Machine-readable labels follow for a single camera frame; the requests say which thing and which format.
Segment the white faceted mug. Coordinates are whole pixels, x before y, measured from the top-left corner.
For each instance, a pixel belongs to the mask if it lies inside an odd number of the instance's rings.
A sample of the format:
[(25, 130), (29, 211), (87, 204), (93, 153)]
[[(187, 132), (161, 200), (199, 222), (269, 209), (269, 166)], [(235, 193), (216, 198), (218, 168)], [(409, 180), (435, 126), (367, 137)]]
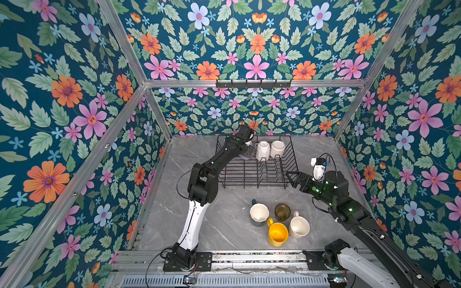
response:
[(256, 159), (259, 162), (266, 162), (270, 159), (271, 146), (267, 141), (260, 141), (257, 145)]

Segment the green mug white inside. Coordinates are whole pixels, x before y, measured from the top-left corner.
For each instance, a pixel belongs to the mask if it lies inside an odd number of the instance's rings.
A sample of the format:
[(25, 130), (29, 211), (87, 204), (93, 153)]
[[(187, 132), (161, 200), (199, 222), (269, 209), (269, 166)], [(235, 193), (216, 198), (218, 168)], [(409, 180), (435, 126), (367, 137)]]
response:
[(256, 227), (264, 226), (270, 215), (269, 209), (266, 205), (261, 204), (252, 199), (252, 207), (250, 209), (250, 218), (252, 224)]

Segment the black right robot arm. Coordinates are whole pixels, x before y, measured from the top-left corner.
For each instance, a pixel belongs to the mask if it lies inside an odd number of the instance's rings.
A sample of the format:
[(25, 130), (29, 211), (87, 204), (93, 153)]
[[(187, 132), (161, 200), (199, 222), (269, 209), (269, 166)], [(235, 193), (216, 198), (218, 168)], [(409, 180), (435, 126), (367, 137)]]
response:
[(303, 172), (287, 172), (291, 186), (328, 206), (335, 222), (350, 231), (376, 256), (380, 268), (363, 259), (343, 240), (325, 247), (325, 264), (341, 266), (374, 288), (448, 288), (416, 264), (388, 237), (371, 213), (349, 195), (349, 182), (342, 172), (328, 171), (320, 180)]

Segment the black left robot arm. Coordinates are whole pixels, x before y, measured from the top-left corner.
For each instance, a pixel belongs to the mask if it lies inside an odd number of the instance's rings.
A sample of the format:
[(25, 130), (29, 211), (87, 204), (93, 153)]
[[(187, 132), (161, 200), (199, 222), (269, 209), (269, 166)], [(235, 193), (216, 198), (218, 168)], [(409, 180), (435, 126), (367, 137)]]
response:
[(206, 210), (217, 196), (219, 175), (231, 160), (248, 151), (254, 136), (254, 129), (240, 126), (237, 134), (228, 136), (214, 156), (202, 164), (196, 163), (190, 170), (188, 214), (178, 241), (166, 255), (169, 265), (185, 271), (196, 265), (200, 228)]

